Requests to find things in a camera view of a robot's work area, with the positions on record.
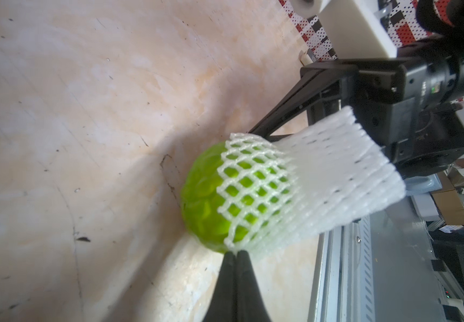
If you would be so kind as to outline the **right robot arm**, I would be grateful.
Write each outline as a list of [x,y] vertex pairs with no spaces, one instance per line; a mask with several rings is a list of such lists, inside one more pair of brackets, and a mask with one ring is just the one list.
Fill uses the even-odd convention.
[[389,28],[402,22],[393,1],[293,1],[316,18],[332,60],[300,70],[300,80],[252,133],[279,141],[276,130],[301,113],[308,123],[352,107],[357,121],[404,178],[429,176],[464,157],[464,1],[442,20],[433,1],[418,1],[418,24],[429,36],[395,47]]

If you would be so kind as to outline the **green custard apple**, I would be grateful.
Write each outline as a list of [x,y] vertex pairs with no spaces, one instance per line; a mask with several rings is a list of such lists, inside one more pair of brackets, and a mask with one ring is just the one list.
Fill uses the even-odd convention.
[[224,254],[280,221],[291,202],[286,161],[271,144],[221,142],[194,161],[181,191],[186,228]]

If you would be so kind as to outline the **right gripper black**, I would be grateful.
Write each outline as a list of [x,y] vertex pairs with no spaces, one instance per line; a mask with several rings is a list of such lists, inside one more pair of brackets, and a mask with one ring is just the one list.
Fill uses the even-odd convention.
[[430,37],[396,58],[337,59],[300,69],[300,80],[249,133],[269,141],[306,113],[308,125],[350,106],[403,177],[445,170],[464,155],[464,41]]

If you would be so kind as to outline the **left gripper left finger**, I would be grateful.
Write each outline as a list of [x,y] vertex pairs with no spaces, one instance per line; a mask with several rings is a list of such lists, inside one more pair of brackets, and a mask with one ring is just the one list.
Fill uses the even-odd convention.
[[203,322],[237,319],[237,283],[235,278],[236,257],[228,252],[224,255],[213,296]]

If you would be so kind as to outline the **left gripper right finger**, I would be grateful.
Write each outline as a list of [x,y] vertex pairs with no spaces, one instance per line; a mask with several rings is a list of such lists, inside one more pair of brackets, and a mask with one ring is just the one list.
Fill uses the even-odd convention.
[[248,252],[236,256],[237,321],[270,322]]

